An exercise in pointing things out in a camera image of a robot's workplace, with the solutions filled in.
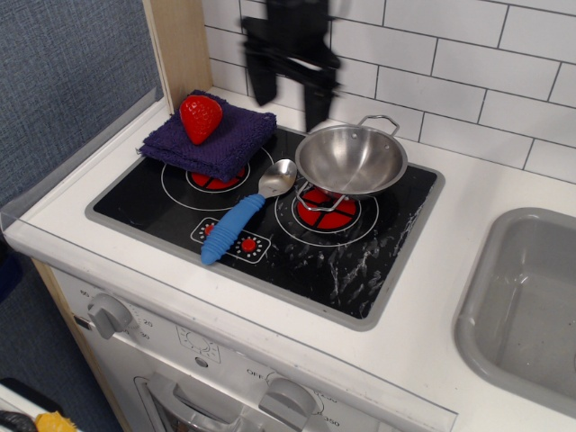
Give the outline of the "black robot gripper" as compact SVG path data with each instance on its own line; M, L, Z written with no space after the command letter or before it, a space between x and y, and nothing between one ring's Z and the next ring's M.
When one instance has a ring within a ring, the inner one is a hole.
M329 117L340 60L328 47L328 1L266 1L265 17L244 17L247 72L256 102L277 95L276 76L303 84L305 128Z

